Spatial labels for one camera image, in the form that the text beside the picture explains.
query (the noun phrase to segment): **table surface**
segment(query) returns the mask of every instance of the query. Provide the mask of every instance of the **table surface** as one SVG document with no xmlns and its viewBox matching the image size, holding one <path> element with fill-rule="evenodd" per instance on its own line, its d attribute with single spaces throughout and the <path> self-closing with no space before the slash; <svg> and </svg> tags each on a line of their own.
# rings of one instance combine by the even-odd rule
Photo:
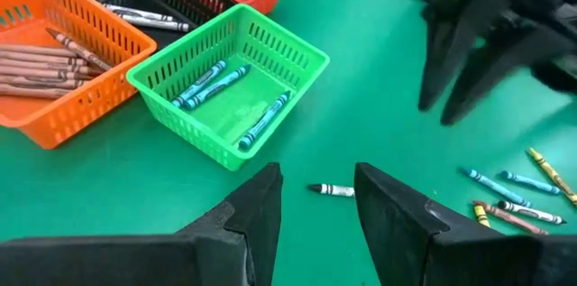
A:
<svg viewBox="0 0 577 286">
<path fill-rule="evenodd" d="M 466 216 L 472 199 L 498 198 L 456 171 L 547 178 L 534 146 L 577 188 L 577 106 L 520 70 L 458 125 L 439 124 L 444 99 L 417 111 L 426 26 L 418 0 L 281 0 L 270 15 L 332 62 L 255 158 L 230 172 L 156 122 L 140 97 L 54 151 L 0 128 L 0 240 L 33 235 L 173 233 L 267 162 L 284 175 L 274 285 L 378 285 L 352 198 L 308 183 L 353 184 L 369 162 Z M 569 223 L 563 196 L 508 186 Z M 506 234 L 524 233 L 497 218 Z"/>
</svg>

